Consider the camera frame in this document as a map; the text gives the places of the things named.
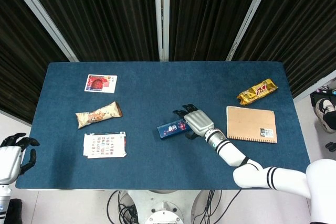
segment floor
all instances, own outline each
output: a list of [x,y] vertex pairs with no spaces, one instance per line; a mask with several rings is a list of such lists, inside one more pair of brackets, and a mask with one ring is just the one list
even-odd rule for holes
[[[323,131],[310,105],[309,97],[296,104],[298,117],[303,131],[304,139],[311,161],[320,158],[336,159],[336,152],[330,153],[324,145],[335,140],[336,134],[328,134]],[[5,119],[0,115],[1,125]],[[25,125],[19,125],[6,119],[6,123],[11,124],[8,128],[2,129],[7,134],[10,131],[20,129],[29,131]],[[27,191],[19,190],[14,186],[13,198],[20,198],[23,201],[23,224],[108,224],[106,217],[106,203],[112,191]],[[194,204],[195,214],[201,213],[206,200],[206,192],[203,192],[196,204]],[[224,211],[235,190],[223,191],[222,201],[217,214],[213,217],[215,221],[219,214]],[[115,201],[109,208],[110,215],[115,223],[117,213]],[[262,223],[310,223],[309,202],[299,196],[291,195],[271,190],[243,190],[236,198],[224,218],[219,223],[236,224],[262,224]]]

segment curtain pleat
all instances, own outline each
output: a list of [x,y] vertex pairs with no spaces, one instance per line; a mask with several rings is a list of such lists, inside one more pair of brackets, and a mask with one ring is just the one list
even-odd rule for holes
[[40,0],[80,61],[157,61],[155,0]]
[[31,123],[49,63],[68,59],[23,0],[0,5],[0,109]]
[[262,0],[233,60],[283,62],[297,96],[336,69],[336,0]]
[[225,60],[252,0],[170,0],[169,61]]

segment brown notebook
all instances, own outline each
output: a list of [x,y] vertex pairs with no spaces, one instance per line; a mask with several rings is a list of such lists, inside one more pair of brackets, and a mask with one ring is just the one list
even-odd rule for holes
[[226,122],[228,138],[277,143],[274,111],[227,106]]

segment blue table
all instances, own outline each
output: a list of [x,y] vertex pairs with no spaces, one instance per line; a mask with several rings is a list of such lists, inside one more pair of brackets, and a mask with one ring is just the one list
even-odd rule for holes
[[[88,74],[117,75],[114,94],[84,92]],[[273,110],[278,144],[232,141],[263,167],[305,172],[309,164],[283,65],[279,62],[80,62],[49,65],[31,137],[37,163],[16,186],[30,189],[237,189],[229,167],[203,138],[160,140],[156,127],[192,103],[226,132],[226,106],[271,78],[279,89],[248,108]],[[122,118],[77,129],[76,112],[118,101]],[[126,131],[127,156],[87,159],[85,133]]]

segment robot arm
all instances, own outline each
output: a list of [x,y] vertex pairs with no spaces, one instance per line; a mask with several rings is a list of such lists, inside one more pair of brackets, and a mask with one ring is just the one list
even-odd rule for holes
[[183,118],[194,134],[205,137],[206,142],[234,170],[235,183],[242,188],[270,188],[297,194],[311,199],[312,223],[336,223],[333,208],[336,205],[336,161],[322,159],[310,164],[307,175],[297,170],[277,167],[262,168],[256,161],[238,150],[214,123],[194,105],[183,106],[186,110],[174,111]]
[[22,152],[29,146],[38,146],[37,140],[31,137],[23,137],[18,142],[19,137],[25,133],[17,133],[7,137],[0,145],[0,224],[5,221],[9,200],[11,199],[11,189],[9,185],[13,183],[19,175],[23,175],[32,168],[36,162],[36,151],[30,151],[30,160],[21,166]]

